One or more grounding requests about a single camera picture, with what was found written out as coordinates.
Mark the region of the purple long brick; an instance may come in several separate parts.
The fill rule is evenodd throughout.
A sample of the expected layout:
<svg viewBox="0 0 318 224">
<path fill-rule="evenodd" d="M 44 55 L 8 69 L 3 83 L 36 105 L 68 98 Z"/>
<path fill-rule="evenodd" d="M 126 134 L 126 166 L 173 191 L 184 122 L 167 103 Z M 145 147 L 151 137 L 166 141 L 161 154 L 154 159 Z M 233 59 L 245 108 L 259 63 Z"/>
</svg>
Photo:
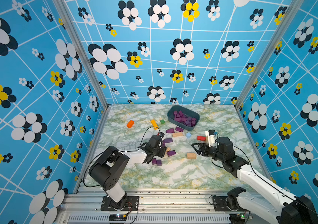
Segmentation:
<svg viewBox="0 0 318 224">
<path fill-rule="evenodd" d="M 170 156 L 173 156 L 173 155 L 176 155 L 176 151 L 175 150 L 172 150 L 172 151 L 167 151 L 167 155 L 170 157 Z"/>
</svg>

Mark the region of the yellow long brick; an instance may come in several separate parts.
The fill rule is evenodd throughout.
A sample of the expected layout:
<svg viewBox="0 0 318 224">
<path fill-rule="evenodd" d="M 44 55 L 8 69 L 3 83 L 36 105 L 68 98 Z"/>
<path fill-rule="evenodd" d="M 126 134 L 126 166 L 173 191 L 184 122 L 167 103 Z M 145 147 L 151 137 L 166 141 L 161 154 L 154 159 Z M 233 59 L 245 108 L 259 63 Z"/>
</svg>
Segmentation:
<svg viewBox="0 0 318 224">
<path fill-rule="evenodd" d="M 156 123 L 156 121 L 155 121 L 154 119 L 151 120 L 151 124 L 152 124 L 152 126 L 155 128 L 155 130 L 158 130 L 158 129 L 159 129 L 159 128 L 158 128 L 158 125 L 157 125 L 157 123 Z"/>
</svg>

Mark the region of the purple tall triangle brick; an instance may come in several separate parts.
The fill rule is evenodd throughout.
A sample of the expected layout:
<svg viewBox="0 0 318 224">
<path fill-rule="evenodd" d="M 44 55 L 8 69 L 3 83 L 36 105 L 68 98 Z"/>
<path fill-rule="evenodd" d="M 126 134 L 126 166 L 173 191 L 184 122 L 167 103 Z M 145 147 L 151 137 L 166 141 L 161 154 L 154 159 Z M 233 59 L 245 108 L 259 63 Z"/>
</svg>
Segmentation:
<svg viewBox="0 0 318 224">
<path fill-rule="evenodd" d="M 175 133 L 175 129 L 174 128 L 167 129 L 166 133 Z"/>
</svg>

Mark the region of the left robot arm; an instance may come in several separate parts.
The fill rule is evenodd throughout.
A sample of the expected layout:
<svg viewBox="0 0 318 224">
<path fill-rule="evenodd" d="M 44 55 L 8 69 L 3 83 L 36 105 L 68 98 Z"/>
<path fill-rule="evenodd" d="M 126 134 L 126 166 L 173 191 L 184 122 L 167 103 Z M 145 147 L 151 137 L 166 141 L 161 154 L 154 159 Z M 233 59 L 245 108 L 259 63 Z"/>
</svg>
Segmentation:
<svg viewBox="0 0 318 224">
<path fill-rule="evenodd" d="M 109 146 L 99 158 L 95 159 L 88 168 L 89 176 L 94 179 L 107 194 L 104 203 L 111 209 L 120 211 L 124 208 L 134 207 L 133 199 L 119 184 L 125 168 L 133 164 L 149 164 L 157 157 L 163 158 L 166 153 L 164 146 L 164 133 L 153 135 L 148 142 L 139 145 L 138 150 L 120 151 L 114 146 Z"/>
</svg>

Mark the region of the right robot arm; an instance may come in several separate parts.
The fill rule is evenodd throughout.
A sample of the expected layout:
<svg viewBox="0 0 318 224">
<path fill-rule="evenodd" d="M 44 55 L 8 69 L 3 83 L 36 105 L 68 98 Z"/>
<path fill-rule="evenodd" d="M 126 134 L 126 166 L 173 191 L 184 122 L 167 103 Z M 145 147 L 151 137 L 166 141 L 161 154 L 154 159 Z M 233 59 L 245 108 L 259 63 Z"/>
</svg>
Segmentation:
<svg viewBox="0 0 318 224">
<path fill-rule="evenodd" d="M 222 163 L 221 168 L 248 184 L 264 199 L 261 200 L 242 187 L 228 192 L 228 207 L 239 208 L 258 215 L 270 224 L 318 224 L 313 202 L 306 196 L 296 196 L 274 184 L 253 168 L 247 157 L 235 154 L 236 148 L 228 137 L 208 136 L 208 143 L 193 143 L 198 155 Z"/>
</svg>

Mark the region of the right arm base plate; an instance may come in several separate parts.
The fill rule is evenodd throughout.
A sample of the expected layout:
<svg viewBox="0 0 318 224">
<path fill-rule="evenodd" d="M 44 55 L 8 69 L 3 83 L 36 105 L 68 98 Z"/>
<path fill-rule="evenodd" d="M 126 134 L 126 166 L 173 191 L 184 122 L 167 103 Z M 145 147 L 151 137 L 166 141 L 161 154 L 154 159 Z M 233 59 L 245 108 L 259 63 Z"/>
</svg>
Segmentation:
<svg viewBox="0 0 318 224">
<path fill-rule="evenodd" d="M 216 196 L 216 195 L 211 195 L 209 197 L 209 203 L 214 207 L 215 211 L 222 211 L 222 212 L 248 212 L 248 210 L 245 210 L 241 207 L 238 207 L 236 209 L 231 209 L 228 206 L 228 201 L 227 197 L 223 196 Z"/>
</svg>

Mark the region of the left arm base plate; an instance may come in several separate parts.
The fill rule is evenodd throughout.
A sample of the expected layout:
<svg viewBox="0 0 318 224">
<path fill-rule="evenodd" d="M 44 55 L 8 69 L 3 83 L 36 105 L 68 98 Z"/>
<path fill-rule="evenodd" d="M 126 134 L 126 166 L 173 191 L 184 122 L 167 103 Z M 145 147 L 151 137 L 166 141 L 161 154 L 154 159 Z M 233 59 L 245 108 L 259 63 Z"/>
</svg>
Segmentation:
<svg viewBox="0 0 318 224">
<path fill-rule="evenodd" d="M 101 211 L 137 211 L 139 206 L 138 196 L 124 196 L 119 202 L 111 197 L 102 198 Z"/>
</svg>

